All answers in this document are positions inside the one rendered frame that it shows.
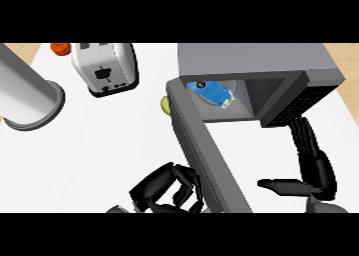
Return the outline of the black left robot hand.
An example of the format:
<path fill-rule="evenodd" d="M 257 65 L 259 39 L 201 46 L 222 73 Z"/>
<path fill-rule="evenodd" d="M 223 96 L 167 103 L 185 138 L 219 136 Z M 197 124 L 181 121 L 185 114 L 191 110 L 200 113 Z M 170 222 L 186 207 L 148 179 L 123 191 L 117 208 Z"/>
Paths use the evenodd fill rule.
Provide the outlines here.
<path fill-rule="evenodd" d="M 175 182 L 181 183 L 181 188 L 172 197 L 173 204 L 158 204 L 157 201 Z M 129 191 L 129 194 L 135 207 L 141 212 L 151 210 L 154 213 L 200 213 L 203 210 L 200 175 L 192 168 L 173 162 L 166 163 L 144 178 Z M 182 205 L 192 194 L 197 194 L 197 202 L 189 210 L 184 210 Z"/>

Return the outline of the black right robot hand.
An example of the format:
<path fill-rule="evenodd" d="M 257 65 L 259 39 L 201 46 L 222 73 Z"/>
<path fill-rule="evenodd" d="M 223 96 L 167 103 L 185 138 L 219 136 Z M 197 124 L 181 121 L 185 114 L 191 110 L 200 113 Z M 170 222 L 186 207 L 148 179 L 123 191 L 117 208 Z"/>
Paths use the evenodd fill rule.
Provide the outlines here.
<path fill-rule="evenodd" d="M 337 194 L 337 179 L 325 152 L 318 145 L 313 129 L 306 117 L 290 123 L 297 149 L 302 179 L 262 179 L 257 186 L 279 196 L 313 196 L 321 201 L 333 201 Z"/>

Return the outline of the grey microwave door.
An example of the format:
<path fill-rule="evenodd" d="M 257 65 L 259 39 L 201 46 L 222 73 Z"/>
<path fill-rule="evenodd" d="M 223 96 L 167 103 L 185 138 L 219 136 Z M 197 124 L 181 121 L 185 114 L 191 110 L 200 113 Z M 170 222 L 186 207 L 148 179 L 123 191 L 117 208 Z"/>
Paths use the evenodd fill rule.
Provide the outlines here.
<path fill-rule="evenodd" d="M 212 213 L 251 213 L 247 199 L 223 160 L 179 78 L 166 84 L 173 131 L 201 180 L 201 191 Z"/>

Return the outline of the grey microwave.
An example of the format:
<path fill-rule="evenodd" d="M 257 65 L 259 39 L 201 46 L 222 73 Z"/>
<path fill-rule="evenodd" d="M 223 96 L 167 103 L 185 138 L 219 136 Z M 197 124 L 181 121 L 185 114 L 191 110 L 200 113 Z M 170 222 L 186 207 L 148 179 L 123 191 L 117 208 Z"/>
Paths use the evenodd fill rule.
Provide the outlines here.
<path fill-rule="evenodd" d="M 206 122 L 257 120 L 284 127 L 344 81 L 319 43 L 181 43 L 178 62 L 184 83 L 217 81 L 235 98 L 222 108 L 189 94 Z"/>

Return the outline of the blue milk carton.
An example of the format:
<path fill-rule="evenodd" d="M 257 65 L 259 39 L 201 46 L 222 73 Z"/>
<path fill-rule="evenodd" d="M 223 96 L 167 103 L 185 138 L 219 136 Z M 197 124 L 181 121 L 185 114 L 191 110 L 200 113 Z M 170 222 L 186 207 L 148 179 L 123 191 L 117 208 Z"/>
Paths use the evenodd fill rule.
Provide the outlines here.
<path fill-rule="evenodd" d="M 189 82 L 188 88 L 222 109 L 226 109 L 235 100 L 231 89 L 219 81 Z"/>

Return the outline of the yellow-green fruit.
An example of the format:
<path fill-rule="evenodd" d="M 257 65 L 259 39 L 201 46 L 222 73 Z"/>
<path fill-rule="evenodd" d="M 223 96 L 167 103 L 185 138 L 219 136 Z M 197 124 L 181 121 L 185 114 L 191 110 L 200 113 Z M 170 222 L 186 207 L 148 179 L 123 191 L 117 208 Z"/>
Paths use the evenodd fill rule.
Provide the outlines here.
<path fill-rule="evenodd" d="M 170 105 L 169 105 L 169 98 L 167 96 L 163 97 L 160 102 L 163 112 L 170 116 Z"/>

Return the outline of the silver toaster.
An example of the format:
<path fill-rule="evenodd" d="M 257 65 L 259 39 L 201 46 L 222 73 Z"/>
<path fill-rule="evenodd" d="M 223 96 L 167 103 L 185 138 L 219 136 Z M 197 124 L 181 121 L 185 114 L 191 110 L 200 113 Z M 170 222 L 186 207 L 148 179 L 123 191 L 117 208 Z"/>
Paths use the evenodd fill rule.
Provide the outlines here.
<path fill-rule="evenodd" d="M 136 88 L 139 69 L 130 43 L 74 43 L 71 61 L 93 97 Z"/>

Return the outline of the white paper towel roll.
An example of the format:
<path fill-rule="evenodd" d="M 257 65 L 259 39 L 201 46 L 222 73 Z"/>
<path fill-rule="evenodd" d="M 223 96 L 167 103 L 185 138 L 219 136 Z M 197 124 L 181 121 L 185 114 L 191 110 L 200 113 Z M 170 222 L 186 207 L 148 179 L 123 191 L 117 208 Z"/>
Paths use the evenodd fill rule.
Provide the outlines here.
<path fill-rule="evenodd" d="M 6 125 L 20 131 L 42 128 L 57 117 L 64 103 L 62 87 L 43 79 L 0 43 L 0 116 Z"/>

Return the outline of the orange fruit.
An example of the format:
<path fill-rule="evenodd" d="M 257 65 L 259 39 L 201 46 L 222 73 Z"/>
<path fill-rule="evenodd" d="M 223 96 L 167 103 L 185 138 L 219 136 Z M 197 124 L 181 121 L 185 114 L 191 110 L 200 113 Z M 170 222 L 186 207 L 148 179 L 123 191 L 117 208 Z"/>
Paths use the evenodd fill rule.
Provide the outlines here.
<path fill-rule="evenodd" d="M 71 53 L 71 44 L 70 43 L 52 43 L 51 50 L 58 56 L 65 56 Z"/>

